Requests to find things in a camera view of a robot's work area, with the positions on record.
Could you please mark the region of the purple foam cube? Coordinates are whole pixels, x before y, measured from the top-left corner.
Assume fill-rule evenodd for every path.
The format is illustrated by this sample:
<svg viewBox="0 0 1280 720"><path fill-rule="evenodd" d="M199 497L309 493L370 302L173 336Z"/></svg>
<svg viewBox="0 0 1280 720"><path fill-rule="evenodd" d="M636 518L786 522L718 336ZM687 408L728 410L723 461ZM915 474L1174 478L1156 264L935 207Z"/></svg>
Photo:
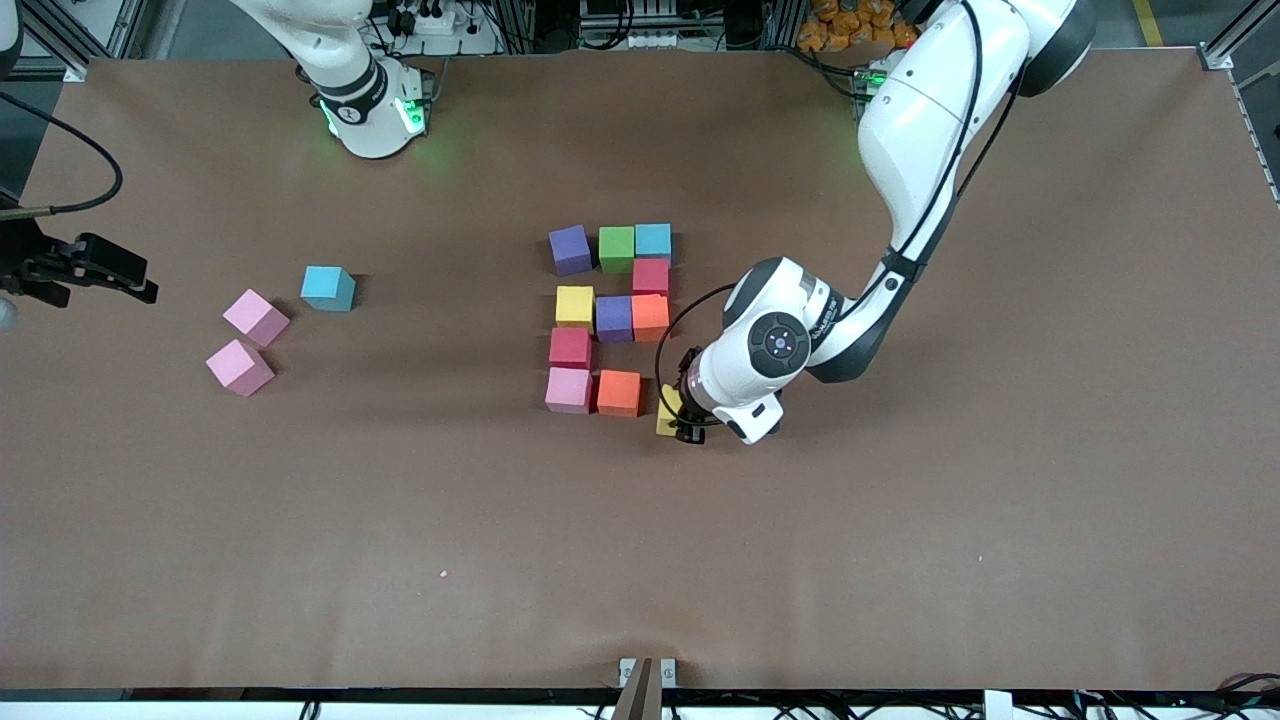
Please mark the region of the purple foam cube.
<svg viewBox="0 0 1280 720"><path fill-rule="evenodd" d="M632 297L630 295L596 297L594 323L595 336L602 343L634 342Z"/></svg>
<svg viewBox="0 0 1280 720"><path fill-rule="evenodd" d="M550 255L559 277L588 273L595 266L584 225L571 225L548 233Z"/></svg>

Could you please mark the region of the aluminium frame strut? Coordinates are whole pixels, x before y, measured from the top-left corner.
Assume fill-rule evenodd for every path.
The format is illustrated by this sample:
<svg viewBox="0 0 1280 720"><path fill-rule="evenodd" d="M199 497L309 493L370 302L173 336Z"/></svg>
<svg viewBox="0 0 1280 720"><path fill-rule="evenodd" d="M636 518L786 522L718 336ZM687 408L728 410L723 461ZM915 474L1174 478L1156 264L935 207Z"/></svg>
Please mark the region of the aluminium frame strut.
<svg viewBox="0 0 1280 720"><path fill-rule="evenodd" d="M87 64L90 59L111 56L100 42L59 0L17 0L26 33L35 37L51 55L64 64Z"/></svg>
<svg viewBox="0 0 1280 720"><path fill-rule="evenodd" d="M1225 49L1231 55L1277 12L1280 12L1280 0L1245 0L1235 15L1204 44Z"/></svg>

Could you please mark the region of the green foam cube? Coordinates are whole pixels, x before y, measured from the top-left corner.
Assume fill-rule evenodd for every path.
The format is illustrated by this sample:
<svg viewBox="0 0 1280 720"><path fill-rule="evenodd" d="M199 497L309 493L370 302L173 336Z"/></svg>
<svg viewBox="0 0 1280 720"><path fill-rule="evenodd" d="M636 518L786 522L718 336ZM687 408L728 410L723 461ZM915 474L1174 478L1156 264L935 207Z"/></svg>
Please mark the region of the green foam cube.
<svg viewBox="0 0 1280 720"><path fill-rule="evenodd" d="M636 258L634 225L603 225L596 237L596 258L603 273L631 274Z"/></svg>

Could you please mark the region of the pink foam cube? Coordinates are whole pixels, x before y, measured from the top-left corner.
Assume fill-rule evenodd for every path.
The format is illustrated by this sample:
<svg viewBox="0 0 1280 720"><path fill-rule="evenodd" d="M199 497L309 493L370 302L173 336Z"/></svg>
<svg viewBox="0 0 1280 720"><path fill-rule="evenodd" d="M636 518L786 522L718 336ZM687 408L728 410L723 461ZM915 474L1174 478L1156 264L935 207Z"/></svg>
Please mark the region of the pink foam cube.
<svg viewBox="0 0 1280 720"><path fill-rule="evenodd" d="M291 324L291 319L279 307L255 290L246 290L221 316L262 347L274 342Z"/></svg>
<svg viewBox="0 0 1280 720"><path fill-rule="evenodd" d="M275 378L261 354L243 341L232 340L205 361L219 384L241 397L250 397Z"/></svg>
<svg viewBox="0 0 1280 720"><path fill-rule="evenodd" d="M552 413L589 415L593 410L594 375L589 369L552 366L544 402Z"/></svg>

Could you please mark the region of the brown table cover sheet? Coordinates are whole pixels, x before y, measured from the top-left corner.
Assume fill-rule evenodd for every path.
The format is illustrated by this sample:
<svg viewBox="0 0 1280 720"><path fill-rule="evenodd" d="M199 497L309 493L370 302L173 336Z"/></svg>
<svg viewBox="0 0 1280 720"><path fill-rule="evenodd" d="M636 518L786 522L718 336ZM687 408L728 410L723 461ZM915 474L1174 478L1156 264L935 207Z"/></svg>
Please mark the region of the brown table cover sheet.
<svg viewBox="0 0 1280 720"><path fill-rule="evenodd" d="M45 228L160 293L23 299L0 334L0 687L1280 673L1280 208L1192 50L1019 101L868 373L800 377L753 446L547 410L547 234L668 222L680 302L774 255L858 292L890 219L814 70L453 61L385 161L307 96L288 61L63 90L125 182ZM291 319L266 347L221 316L246 290ZM232 340L275 372L250 397L205 364Z"/></svg>

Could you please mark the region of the white power strip with plugs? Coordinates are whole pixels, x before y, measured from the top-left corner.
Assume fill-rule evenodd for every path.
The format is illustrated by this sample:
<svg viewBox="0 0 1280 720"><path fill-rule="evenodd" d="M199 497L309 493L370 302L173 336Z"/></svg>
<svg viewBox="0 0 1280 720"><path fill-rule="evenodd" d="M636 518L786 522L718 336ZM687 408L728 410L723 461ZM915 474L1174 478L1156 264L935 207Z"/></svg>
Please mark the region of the white power strip with plugs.
<svg viewBox="0 0 1280 720"><path fill-rule="evenodd" d="M452 36L460 23L456 0L376 0L393 37Z"/></svg>

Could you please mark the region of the orange foam cube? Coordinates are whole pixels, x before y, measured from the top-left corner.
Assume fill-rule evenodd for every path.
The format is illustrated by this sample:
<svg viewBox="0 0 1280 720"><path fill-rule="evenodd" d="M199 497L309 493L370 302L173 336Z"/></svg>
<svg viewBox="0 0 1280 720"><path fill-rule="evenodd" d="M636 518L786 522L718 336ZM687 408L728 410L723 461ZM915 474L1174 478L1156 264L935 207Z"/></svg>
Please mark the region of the orange foam cube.
<svg viewBox="0 0 1280 720"><path fill-rule="evenodd" d="M643 377L639 372L603 369L596 382L596 410L604 416L641 415Z"/></svg>
<svg viewBox="0 0 1280 720"><path fill-rule="evenodd" d="M657 343L669 328L669 300L659 293L635 293L631 300L636 343Z"/></svg>

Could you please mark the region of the white socket strip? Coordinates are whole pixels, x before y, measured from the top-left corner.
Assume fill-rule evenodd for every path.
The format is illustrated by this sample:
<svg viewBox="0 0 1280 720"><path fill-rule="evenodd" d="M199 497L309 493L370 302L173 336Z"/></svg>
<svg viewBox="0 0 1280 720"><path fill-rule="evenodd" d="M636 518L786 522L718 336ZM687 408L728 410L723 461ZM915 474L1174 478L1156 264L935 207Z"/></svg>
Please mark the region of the white socket strip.
<svg viewBox="0 0 1280 720"><path fill-rule="evenodd" d="M622 37L616 35L589 36L584 47L600 50L675 50L680 47L681 35L672 29L631 31Z"/></svg>

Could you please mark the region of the pile of orange objects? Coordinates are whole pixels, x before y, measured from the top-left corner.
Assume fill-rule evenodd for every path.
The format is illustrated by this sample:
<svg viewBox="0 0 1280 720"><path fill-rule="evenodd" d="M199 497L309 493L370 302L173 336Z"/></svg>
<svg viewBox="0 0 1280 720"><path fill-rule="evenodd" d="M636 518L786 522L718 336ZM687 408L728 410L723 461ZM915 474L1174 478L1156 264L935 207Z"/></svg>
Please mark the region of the pile of orange objects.
<svg viewBox="0 0 1280 720"><path fill-rule="evenodd" d="M809 0L795 46L803 53L837 53L863 44L908 49L919 35L895 0Z"/></svg>

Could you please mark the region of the metal post bracket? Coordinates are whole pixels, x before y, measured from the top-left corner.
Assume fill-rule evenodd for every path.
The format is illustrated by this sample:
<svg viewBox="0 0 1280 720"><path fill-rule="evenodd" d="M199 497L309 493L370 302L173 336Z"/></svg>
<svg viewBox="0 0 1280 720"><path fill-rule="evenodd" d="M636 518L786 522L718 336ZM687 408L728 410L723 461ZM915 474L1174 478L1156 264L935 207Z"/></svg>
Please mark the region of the metal post bracket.
<svg viewBox="0 0 1280 720"><path fill-rule="evenodd" d="M611 720L664 720L664 691L677 689L675 659L621 659L620 697Z"/></svg>

